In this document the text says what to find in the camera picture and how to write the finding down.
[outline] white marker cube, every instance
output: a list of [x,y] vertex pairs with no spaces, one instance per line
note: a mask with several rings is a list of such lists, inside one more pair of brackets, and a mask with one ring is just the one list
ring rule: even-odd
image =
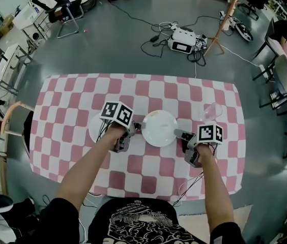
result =
[[99,118],[113,120],[121,126],[129,128],[133,118],[133,110],[120,101],[106,101]]
[[199,125],[197,143],[223,143],[223,128],[217,124]]

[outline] beige mat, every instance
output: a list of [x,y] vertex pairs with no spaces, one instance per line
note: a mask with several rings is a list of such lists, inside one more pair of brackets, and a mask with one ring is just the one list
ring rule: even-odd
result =
[[[234,210],[235,222],[239,225],[241,231],[243,231],[249,214],[251,212],[252,205],[245,206]],[[202,241],[209,243],[210,234],[209,226],[206,214],[201,215],[181,215],[178,216],[179,224],[185,228],[188,232],[201,239]]]

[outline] person in black shirt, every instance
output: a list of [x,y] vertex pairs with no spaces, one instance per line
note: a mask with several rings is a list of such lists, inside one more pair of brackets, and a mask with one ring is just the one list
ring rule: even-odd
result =
[[[82,202],[108,150],[124,133],[123,127],[113,123],[103,137],[68,171],[56,198],[42,211],[39,226],[27,243],[80,243],[78,216]],[[209,146],[200,144],[197,151],[205,177],[210,243],[245,243],[240,228],[234,222],[233,206]],[[98,210],[89,226],[87,243],[204,242],[179,225],[175,209],[166,201],[115,198]]]
[[287,56],[287,21],[279,20],[274,23],[274,33],[269,37],[269,43],[278,55]]

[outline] curved wooden armrest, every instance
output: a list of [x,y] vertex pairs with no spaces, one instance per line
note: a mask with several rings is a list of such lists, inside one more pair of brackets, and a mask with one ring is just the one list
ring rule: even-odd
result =
[[5,115],[5,117],[4,117],[3,121],[2,121],[1,134],[8,133],[8,134],[13,134],[13,135],[17,135],[17,136],[21,135],[20,133],[16,133],[16,132],[12,132],[12,131],[6,130],[6,124],[8,123],[8,121],[10,119],[10,116],[12,115],[12,112],[18,106],[26,108],[26,109],[29,109],[30,111],[34,111],[34,108],[22,103],[21,101],[18,101],[15,104],[11,105],[10,108],[7,110],[7,113],[6,113],[6,115]]

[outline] black t-shirt with white print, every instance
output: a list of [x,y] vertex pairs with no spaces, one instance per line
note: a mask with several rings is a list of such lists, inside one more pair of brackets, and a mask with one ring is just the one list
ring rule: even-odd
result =
[[[82,235],[77,209],[67,200],[56,198],[41,213],[32,242],[78,244],[83,241]],[[168,202],[148,198],[108,201],[90,224],[87,243],[204,244],[179,225],[176,211]],[[210,243],[245,242],[237,224],[224,223],[213,230]]]

